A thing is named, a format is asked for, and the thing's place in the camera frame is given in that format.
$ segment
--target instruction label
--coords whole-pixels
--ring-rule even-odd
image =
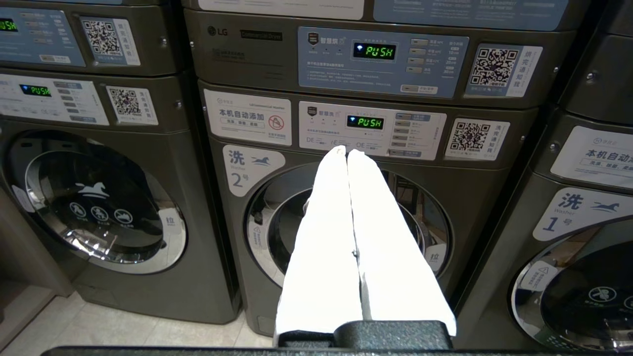
[[[0,114],[109,125],[92,82],[0,74]]]
[[[285,165],[285,157],[277,151],[228,144],[222,152],[229,189],[235,196],[245,196],[262,178]]]
[[[143,88],[106,86],[119,124],[158,125],[149,90]]]
[[[292,145],[288,99],[204,90],[211,132],[220,137]]]
[[[444,155],[494,161],[501,151],[509,127],[509,122],[457,118]]]
[[[198,0],[202,10],[360,20],[365,0]]]
[[[549,171],[564,178],[633,189],[633,135],[576,126]]]
[[[559,190],[534,228],[539,241],[550,241],[572,231],[633,215],[633,198],[579,188]]]

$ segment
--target button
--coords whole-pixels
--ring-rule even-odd
[[[423,56],[427,54],[427,50],[422,48],[409,48],[409,54],[414,56]]]
[[[411,45],[413,46],[426,46],[429,44],[428,39],[412,39]]]
[[[406,67],[407,73],[422,73],[421,67]]]
[[[424,58],[409,58],[406,62],[409,64],[424,64]]]
[[[401,92],[418,92],[418,86],[407,86],[407,85],[403,85],[400,86],[400,91]]]

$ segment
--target washing machine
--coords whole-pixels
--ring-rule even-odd
[[[633,127],[559,110],[468,293],[457,348],[633,350]]]
[[[246,320],[269,335],[328,150],[346,145],[378,162],[448,298],[537,114],[199,87]]]
[[[241,296],[197,153],[192,83],[191,73],[2,69],[1,185],[87,302],[236,318]]]
[[[166,0],[3,0],[0,66],[158,76],[182,71],[182,9]]]
[[[578,115],[630,125],[633,3],[617,0],[608,5],[560,103]]]
[[[270,7],[184,1],[200,79],[305,94],[521,109],[543,104],[589,1],[481,2],[469,9],[463,1],[266,3]],[[268,15],[276,11],[291,16]]]

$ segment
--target blue panel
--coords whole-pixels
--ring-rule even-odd
[[[119,5],[123,0],[38,0],[48,1],[50,3],[75,3],[75,4],[103,4],[103,5]]]
[[[0,18],[16,27],[0,31],[0,61],[85,67],[62,11],[0,8]]]
[[[317,27],[300,27],[298,41],[302,87],[435,98],[453,97],[468,48],[462,36]]]
[[[568,0],[375,0],[380,22],[485,29],[553,31]]]

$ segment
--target beige floor tile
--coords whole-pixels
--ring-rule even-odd
[[[55,297],[42,312],[4,349],[1,356],[39,356],[52,347],[85,306],[79,294]]]
[[[273,339],[256,334],[246,321],[235,341],[235,347],[273,347]]]
[[[142,346],[158,320],[87,303],[54,344]]]
[[[230,347],[244,324],[244,314],[226,325],[161,319],[149,335],[147,346]]]

